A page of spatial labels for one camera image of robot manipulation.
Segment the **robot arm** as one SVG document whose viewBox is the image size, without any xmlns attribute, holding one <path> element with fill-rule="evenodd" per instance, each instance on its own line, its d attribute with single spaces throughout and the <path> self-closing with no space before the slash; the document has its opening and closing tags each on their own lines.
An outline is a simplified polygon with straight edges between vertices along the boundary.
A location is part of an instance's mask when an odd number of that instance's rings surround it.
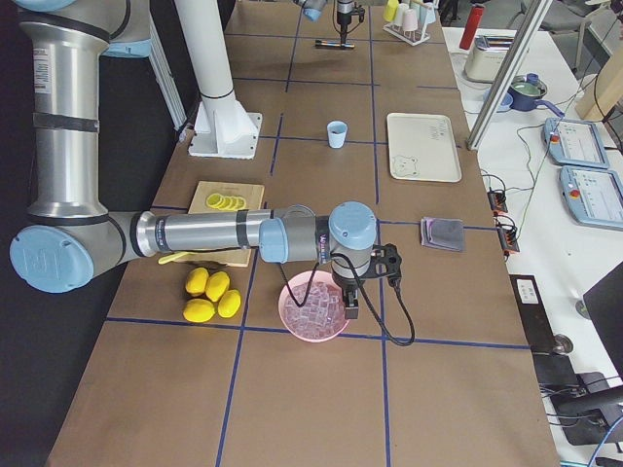
<svg viewBox="0 0 623 467">
<path fill-rule="evenodd" d="M 327 5 L 326 1 L 321 0 L 301 0 L 294 1 L 299 6 L 303 16 L 309 21 L 318 21 L 323 9 Z M 333 26 L 339 34 L 338 41 L 328 41 L 316 39 L 314 46 L 318 49 L 340 49 L 351 50 L 354 44 L 348 41 L 349 27 L 354 17 L 359 17 L 359 22 L 363 21 L 365 11 L 355 1 L 338 0 L 333 2 Z"/>
<path fill-rule="evenodd" d="M 146 1 L 21 1 L 33 46 L 37 196 L 10 246 L 16 273 L 48 293 L 82 287 L 119 264 L 158 253 L 258 248 L 268 263 L 329 264 L 347 318 L 373 271 L 376 219 L 357 201 L 327 216 L 285 209 L 159 216 L 112 212 L 98 196 L 99 60 L 146 57 Z"/>
</svg>

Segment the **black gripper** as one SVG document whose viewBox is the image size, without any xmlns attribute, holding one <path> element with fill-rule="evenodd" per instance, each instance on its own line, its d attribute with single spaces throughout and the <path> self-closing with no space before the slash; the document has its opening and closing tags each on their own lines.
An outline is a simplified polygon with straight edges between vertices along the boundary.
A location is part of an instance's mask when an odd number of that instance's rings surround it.
<svg viewBox="0 0 623 467">
<path fill-rule="evenodd" d="M 336 14 L 336 21 L 340 31 L 340 47 L 345 47 L 348 41 L 348 28 L 352 23 L 351 13 L 338 12 Z"/>
<path fill-rule="evenodd" d="M 342 291 L 345 306 L 345 319 L 356 320 L 359 315 L 358 290 L 363 281 L 360 278 L 344 277 L 332 272 L 333 281 Z"/>
</svg>

